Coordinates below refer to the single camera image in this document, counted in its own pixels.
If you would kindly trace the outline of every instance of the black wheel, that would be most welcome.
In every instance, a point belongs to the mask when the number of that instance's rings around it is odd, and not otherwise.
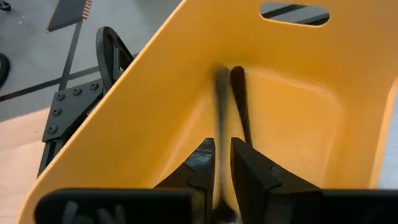
[[[0,4],[0,9],[9,12],[11,11],[11,6],[7,2],[3,2],[2,4]]]
[[[10,61],[4,54],[0,54],[0,87],[4,84],[10,72]]]

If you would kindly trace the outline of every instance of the bolt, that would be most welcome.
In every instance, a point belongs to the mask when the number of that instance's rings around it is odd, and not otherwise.
[[[58,115],[61,114],[61,112],[62,112],[62,109],[61,109],[61,108],[58,108],[58,109],[54,109],[54,110],[52,111],[52,114],[53,114],[54,116],[58,116]]]
[[[91,84],[90,89],[93,90],[93,91],[98,89],[98,84],[97,83]]]
[[[58,129],[58,127],[56,125],[51,125],[49,127],[48,132],[49,132],[49,134],[55,134],[57,132],[57,129]]]
[[[73,90],[73,94],[74,94],[75,96],[80,95],[80,93],[81,93],[81,89],[80,89],[80,88],[76,88],[76,89]]]
[[[65,99],[65,94],[63,94],[63,93],[58,93],[58,95],[57,95],[57,100],[58,100],[58,101],[61,101],[61,100],[63,100],[63,99]]]

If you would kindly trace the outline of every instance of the yellow plastic seat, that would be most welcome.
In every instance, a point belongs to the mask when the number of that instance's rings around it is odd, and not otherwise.
[[[322,188],[377,187],[398,1],[292,1],[329,10],[320,27],[266,20],[262,3],[184,0],[38,178],[18,222],[33,223],[36,203],[56,189],[151,188],[166,178],[215,136],[220,64],[246,71],[255,149]],[[230,99],[229,136],[243,139]]]

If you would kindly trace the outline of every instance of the handle hole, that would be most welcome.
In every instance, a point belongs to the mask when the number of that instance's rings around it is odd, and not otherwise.
[[[329,11],[320,6],[265,2],[259,11],[265,19],[310,26],[324,25],[330,18]]]

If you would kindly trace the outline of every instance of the gray floor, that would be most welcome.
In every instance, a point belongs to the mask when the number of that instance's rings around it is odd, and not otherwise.
[[[11,61],[12,70],[0,88],[0,96],[61,77],[74,26],[46,34],[45,30],[58,0],[8,0],[13,10],[0,11],[0,52]],[[83,23],[71,72],[96,66],[95,34],[112,27],[131,52],[139,52],[180,0],[93,0],[90,18]],[[294,17],[313,13],[308,9]],[[292,19],[284,15],[280,20]],[[68,87],[99,78],[95,73],[68,82]],[[49,107],[58,86],[0,102],[0,122]],[[386,146],[380,188],[398,188],[398,99]]]

